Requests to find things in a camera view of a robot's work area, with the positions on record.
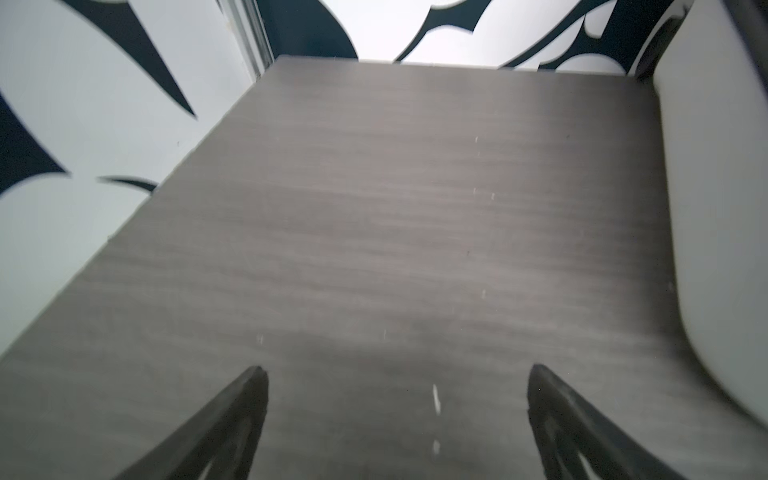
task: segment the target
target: wall with black pattern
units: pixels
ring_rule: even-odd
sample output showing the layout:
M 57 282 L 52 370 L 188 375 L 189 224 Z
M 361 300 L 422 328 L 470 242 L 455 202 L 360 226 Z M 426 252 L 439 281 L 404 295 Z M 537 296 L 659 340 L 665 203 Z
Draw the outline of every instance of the wall with black pattern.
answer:
M 274 54 L 633 74 L 693 0 L 257 0 Z
M 0 2 L 0 353 L 251 85 L 215 0 Z

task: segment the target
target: wood grain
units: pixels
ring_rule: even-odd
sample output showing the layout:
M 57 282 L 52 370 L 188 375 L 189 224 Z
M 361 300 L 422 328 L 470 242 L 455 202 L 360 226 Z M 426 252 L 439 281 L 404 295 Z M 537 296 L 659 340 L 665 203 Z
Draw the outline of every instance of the wood grain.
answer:
M 680 326 L 654 93 L 282 57 L 0 363 L 0 472 L 110 478 L 257 364 L 254 478 L 543 478 L 533 362 L 768 476 Z

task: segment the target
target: white speck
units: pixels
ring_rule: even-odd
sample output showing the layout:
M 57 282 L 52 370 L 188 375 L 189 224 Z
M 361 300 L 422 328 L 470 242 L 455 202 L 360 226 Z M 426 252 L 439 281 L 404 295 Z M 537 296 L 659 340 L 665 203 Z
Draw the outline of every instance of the white speck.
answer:
M 435 399 L 435 413 L 440 416 L 440 397 L 437 396 L 437 385 L 432 384 L 432 397 Z

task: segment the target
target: white scratch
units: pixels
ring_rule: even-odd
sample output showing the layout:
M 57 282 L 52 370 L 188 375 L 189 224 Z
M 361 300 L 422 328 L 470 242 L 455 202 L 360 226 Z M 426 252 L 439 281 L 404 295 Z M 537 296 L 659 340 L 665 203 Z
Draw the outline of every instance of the white scratch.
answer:
M 435 399 L 435 413 L 440 416 L 440 397 L 437 395 L 437 385 L 432 384 L 432 397 Z

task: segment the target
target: black decorative pattern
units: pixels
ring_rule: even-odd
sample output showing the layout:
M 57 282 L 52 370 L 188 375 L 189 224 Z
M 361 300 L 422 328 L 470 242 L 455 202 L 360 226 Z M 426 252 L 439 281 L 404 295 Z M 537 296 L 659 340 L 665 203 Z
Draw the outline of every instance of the black decorative pattern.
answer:
M 557 26 L 528 50 L 510 60 L 505 67 L 520 65 L 536 55 L 580 17 L 608 1 L 581 0 Z M 640 53 L 645 39 L 648 38 L 656 22 L 658 22 L 671 3 L 672 0 L 654 0 L 653 2 L 618 0 L 611 14 L 611 19 L 605 26 L 603 35 L 600 38 L 592 38 L 587 35 L 582 25 L 576 39 L 568 50 L 560 57 L 541 65 L 539 68 L 554 70 L 570 58 L 592 53 L 613 58 L 621 65 L 624 71 L 629 71 L 632 68 L 634 59 Z
M 259 0 L 275 57 L 357 58 L 344 29 L 319 0 Z
M 447 8 L 432 7 L 429 9 L 427 18 L 424 19 L 422 27 L 419 29 L 419 33 L 411 40 L 405 50 L 397 56 L 397 61 L 401 61 L 407 57 L 411 51 L 416 48 L 416 45 L 427 35 L 427 32 L 433 28 L 442 27 L 444 25 L 452 25 L 454 27 L 464 28 L 468 31 L 475 31 L 480 17 L 488 7 L 491 0 L 465 0 L 457 5 L 452 5 Z
M 154 189 L 157 188 L 157 184 L 153 181 L 146 180 L 144 178 L 136 178 L 136 177 L 99 177 L 99 180 L 105 181 L 105 182 L 111 182 L 116 184 L 123 184 L 128 185 L 131 187 L 140 188 L 142 190 L 145 190 L 149 192 L 150 195 L 152 195 L 152 192 L 154 192 Z
M 27 132 L 0 95 L 0 195 L 40 174 L 67 174 Z
M 195 116 L 179 85 L 149 35 L 127 2 L 101 3 L 95 0 L 61 0 L 104 32 L 157 82 L 184 110 Z

